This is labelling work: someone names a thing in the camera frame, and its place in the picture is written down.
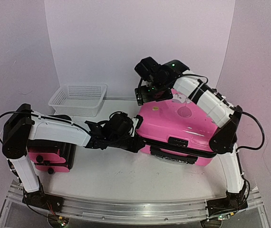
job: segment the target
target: black bracket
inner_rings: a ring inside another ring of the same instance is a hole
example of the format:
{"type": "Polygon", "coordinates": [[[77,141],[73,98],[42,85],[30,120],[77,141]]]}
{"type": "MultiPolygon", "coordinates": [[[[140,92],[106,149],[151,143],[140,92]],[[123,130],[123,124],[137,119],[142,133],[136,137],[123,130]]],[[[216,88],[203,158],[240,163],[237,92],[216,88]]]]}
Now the black bracket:
{"type": "Polygon", "coordinates": [[[237,141],[236,131],[241,118],[241,113],[235,111],[231,119],[222,127],[218,128],[209,141],[211,150],[218,154],[233,151],[233,145],[237,141]]]}
{"type": "Polygon", "coordinates": [[[34,124],[30,113],[31,105],[22,104],[16,112],[29,113],[13,114],[3,127],[2,153],[10,159],[18,159],[26,154],[29,134],[34,124]]]}
{"type": "Polygon", "coordinates": [[[22,202],[36,208],[45,210],[52,209],[54,212],[61,212],[64,198],[46,194],[39,180],[39,190],[35,192],[26,192],[24,190],[22,202]]]}
{"type": "Polygon", "coordinates": [[[207,201],[207,209],[209,217],[237,212],[248,207],[245,200],[246,183],[239,193],[226,192],[226,198],[207,201]]]}

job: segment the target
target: pink lid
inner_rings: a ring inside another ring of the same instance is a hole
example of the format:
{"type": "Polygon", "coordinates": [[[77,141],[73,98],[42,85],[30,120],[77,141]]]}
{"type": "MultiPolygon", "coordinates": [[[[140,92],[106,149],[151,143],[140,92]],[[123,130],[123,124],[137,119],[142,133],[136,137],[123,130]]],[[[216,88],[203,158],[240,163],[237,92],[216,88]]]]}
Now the pink lid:
{"type": "Polygon", "coordinates": [[[210,117],[186,96],[172,90],[173,99],[145,103],[140,110],[143,123],[137,133],[168,142],[169,137],[188,141],[188,148],[210,151],[209,140],[217,129],[210,117]]]}

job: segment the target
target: pink suitcase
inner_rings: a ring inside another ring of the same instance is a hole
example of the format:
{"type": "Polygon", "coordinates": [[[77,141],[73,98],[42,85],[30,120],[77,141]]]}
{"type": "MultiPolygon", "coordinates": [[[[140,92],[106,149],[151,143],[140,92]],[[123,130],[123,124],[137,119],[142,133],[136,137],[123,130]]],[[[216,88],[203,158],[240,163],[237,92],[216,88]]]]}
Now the pink suitcase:
{"type": "Polygon", "coordinates": [[[212,119],[186,96],[173,92],[173,99],[145,103],[137,133],[146,146],[141,149],[162,158],[205,166],[216,155],[209,140],[217,129],[212,119]]]}

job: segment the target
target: white backdrop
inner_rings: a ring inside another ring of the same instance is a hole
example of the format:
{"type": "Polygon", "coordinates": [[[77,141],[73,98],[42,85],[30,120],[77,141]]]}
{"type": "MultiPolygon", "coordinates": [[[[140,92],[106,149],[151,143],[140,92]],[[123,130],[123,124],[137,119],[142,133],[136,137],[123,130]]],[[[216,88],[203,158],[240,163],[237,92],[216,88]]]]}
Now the white backdrop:
{"type": "Polygon", "coordinates": [[[234,0],[45,0],[60,84],[108,84],[108,97],[134,97],[135,65],[179,59],[215,87],[234,0]]]}

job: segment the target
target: black handle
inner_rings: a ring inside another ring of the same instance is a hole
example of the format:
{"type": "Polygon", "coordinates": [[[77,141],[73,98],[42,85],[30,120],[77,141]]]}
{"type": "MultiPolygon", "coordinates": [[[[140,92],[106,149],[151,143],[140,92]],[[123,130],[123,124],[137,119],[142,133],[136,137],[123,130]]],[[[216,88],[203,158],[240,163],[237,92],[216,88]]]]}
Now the black handle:
{"type": "Polygon", "coordinates": [[[174,146],[174,145],[171,145],[167,142],[161,142],[161,141],[157,141],[157,140],[153,140],[153,139],[143,138],[143,142],[146,145],[149,145],[149,146],[152,146],[155,148],[160,148],[160,149],[169,150],[169,151],[175,151],[175,152],[179,152],[179,153],[185,153],[187,155],[192,155],[192,156],[196,156],[196,157],[213,158],[214,156],[217,155],[214,152],[201,151],[201,150],[197,150],[197,149],[193,149],[193,148],[189,148],[189,147],[184,148],[181,146],[174,146]]]}
{"type": "Polygon", "coordinates": [[[195,156],[181,156],[181,155],[177,155],[177,154],[172,154],[172,153],[167,153],[162,151],[160,148],[156,148],[156,147],[150,147],[150,154],[154,155],[154,156],[158,156],[158,157],[167,157],[167,158],[171,158],[171,159],[176,159],[176,160],[181,160],[184,161],[188,164],[195,164],[195,162],[198,160],[198,157],[195,156]]]}

